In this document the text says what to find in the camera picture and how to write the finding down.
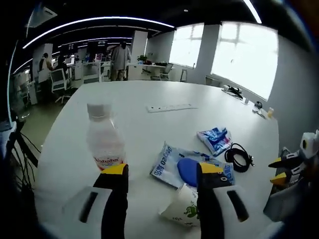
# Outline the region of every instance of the window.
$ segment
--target window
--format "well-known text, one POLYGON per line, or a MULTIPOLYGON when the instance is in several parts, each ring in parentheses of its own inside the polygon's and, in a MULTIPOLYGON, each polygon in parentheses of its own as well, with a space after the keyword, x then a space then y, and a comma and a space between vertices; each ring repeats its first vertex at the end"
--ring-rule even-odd
POLYGON ((169 62, 196 67, 204 23, 179 27, 174 33, 169 62))
POLYGON ((249 23, 224 22, 211 74, 268 100, 278 62, 277 31, 249 23))

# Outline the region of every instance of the power strip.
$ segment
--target power strip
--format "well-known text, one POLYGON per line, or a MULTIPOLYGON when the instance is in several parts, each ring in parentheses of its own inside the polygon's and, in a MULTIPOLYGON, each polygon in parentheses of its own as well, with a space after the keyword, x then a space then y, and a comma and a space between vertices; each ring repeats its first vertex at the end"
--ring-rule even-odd
POLYGON ((171 106, 146 106, 149 113, 166 112, 166 111, 180 111, 186 109, 196 109, 192 104, 171 105, 171 106))

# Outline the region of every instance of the blue lid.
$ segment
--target blue lid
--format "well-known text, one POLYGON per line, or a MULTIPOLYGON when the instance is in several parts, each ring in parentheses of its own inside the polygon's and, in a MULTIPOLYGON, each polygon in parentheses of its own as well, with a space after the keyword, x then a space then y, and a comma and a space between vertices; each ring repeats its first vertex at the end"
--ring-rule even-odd
POLYGON ((177 163, 177 168, 182 180, 192 187, 197 186, 197 164, 196 160, 183 158, 177 163))

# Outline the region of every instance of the water bottle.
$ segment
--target water bottle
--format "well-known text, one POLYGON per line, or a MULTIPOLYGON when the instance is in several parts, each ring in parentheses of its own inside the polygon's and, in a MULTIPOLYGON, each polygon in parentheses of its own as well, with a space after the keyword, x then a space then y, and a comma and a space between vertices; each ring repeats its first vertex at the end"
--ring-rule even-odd
POLYGON ((111 105, 87 104, 87 144, 100 170, 126 163, 124 141, 111 119, 111 105))

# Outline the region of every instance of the bottle cap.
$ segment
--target bottle cap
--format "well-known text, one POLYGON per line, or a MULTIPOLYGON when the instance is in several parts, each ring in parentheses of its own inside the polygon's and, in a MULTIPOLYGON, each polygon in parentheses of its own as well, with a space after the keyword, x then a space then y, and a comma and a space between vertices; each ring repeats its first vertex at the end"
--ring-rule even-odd
POLYGON ((104 118, 111 114, 111 105, 87 104, 89 118, 104 118))

